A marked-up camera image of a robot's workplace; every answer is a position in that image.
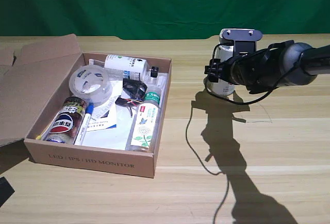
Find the wood grain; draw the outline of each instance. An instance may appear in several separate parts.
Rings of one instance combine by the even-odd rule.
[[[0,37],[0,49],[45,38]],[[290,39],[330,44],[329,34],[266,35],[258,49]],[[330,75],[237,107],[203,92],[217,36],[78,40],[83,51],[173,59],[156,176],[39,165],[22,145],[1,149],[0,172],[15,193],[1,207],[0,223],[330,223]],[[236,92],[244,101],[256,98],[242,86]],[[226,175],[208,173],[185,141],[192,105],[188,141],[208,170]]]

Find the soda can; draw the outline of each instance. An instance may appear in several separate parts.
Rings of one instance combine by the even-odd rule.
[[[86,113],[87,102],[78,97],[69,97],[57,115],[46,141],[74,144]]]

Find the blue marker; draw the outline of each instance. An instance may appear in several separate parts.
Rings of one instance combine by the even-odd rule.
[[[91,120],[93,110],[94,110],[94,105],[89,104],[87,109],[86,109],[86,114],[85,114],[85,117],[83,119],[83,122],[81,123],[76,141],[74,142],[74,145],[81,146],[83,144],[82,141],[84,140],[84,137],[86,135],[86,131],[87,131],[87,128],[88,128],[89,121]]]

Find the cardboard box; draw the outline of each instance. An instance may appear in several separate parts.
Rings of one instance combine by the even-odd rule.
[[[14,49],[8,47],[0,50],[0,81],[14,64]]]
[[[153,178],[170,87],[167,58],[139,56],[169,74],[152,153],[35,140],[71,95],[71,74],[90,58],[104,61],[106,54],[82,53],[74,34],[24,46],[0,84],[0,146],[24,139],[36,163]]]

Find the bottle cap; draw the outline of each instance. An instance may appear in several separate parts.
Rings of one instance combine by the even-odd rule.
[[[158,67],[151,67],[150,76],[152,78],[157,78],[157,76],[158,76],[158,70],[159,70]]]

